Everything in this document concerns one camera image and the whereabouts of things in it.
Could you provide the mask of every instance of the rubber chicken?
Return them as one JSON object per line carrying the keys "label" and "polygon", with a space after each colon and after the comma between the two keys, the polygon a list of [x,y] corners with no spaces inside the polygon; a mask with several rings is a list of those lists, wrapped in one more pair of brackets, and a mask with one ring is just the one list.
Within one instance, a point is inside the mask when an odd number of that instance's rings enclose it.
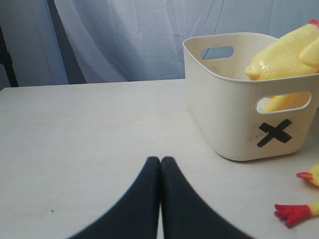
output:
{"label": "rubber chicken", "polygon": [[[259,52],[245,69],[250,80],[270,80],[316,74],[319,72],[319,21],[284,35]],[[270,97],[264,112],[284,110],[292,105],[305,105],[308,93]]]}
{"label": "rubber chicken", "polygon": [[[308,172],[297,173],[297,177],[307,179],[319,187],[319,164],[311,167]],[[319,201],[307,205],[275,204],[275,209],[275,216],[286,220],[285,226],[291,227],[305,219],[319,216]]]}

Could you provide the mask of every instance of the rubber chicken foot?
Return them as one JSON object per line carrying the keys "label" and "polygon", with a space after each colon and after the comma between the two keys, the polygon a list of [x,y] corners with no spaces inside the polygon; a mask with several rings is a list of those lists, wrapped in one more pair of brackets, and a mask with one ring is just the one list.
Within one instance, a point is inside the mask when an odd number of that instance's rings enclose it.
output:
{"label": "rubber chicken foot", "polygon": [[[299,178],[309,180],[319,187],[319,164],[314,165],[308,172],[297,173]],[[319,215],[319,201],[307,205],[275,204],[275,216],[286,220],[285,226],[292,227],[308,218]]]}

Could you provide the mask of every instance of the basket handle hole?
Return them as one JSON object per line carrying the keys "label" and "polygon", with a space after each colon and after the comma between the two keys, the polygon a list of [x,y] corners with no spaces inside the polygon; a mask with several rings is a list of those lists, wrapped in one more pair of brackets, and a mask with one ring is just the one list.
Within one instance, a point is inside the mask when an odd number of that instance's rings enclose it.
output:
{"label": "basket handle hole", "polygon": [[234,52],[235,49],[232,46],[211,47],[203,49],[200,56],[202,60],[212,60],[231,57]]}
{"label": "basket handle hole", "polygon": [[283,112],[292,109],[298,110],[307,107],[310,101],[310,92],[267,96],[257,103],[256,110],[261,114]]}

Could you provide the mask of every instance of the white backdrop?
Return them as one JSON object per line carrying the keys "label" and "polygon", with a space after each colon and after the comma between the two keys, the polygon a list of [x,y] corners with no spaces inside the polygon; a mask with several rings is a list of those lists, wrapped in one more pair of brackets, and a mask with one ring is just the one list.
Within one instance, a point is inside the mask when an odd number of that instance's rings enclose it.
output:
{"label": "white backdrop", "polygon": [[55,0],[87,82],[184,77],[182,42],[259,32],[280,37],[319,19],[318,0]]}

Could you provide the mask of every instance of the white plastic basket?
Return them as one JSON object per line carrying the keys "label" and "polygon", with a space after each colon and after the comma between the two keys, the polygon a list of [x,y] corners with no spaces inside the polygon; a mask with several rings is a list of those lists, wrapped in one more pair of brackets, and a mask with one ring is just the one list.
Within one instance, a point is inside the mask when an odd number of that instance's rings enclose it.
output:
{"label": "white plastic basket", "polygon": [[[194,37],[183,43],[189,110],[213,150],[225,158],[244,161],[288,154],[305,141],[319,105],[319,74],[249,81],[244,72],[251,59],[276,40],[258,33],[231,33]],[[229,58],[201,58],[203,49],[221,46],[232,46],[234,54]],[[299,92],[311,93],[302,108],[270,113],[256,110],[264,97]],[[266,124],[268,131],[261,130]],[[280,124],[282,127],[275,131],[269,129]],[[283,142],[279,137],[283,134],[291,138]],[[264,143],[266,136],[274,135]]]}

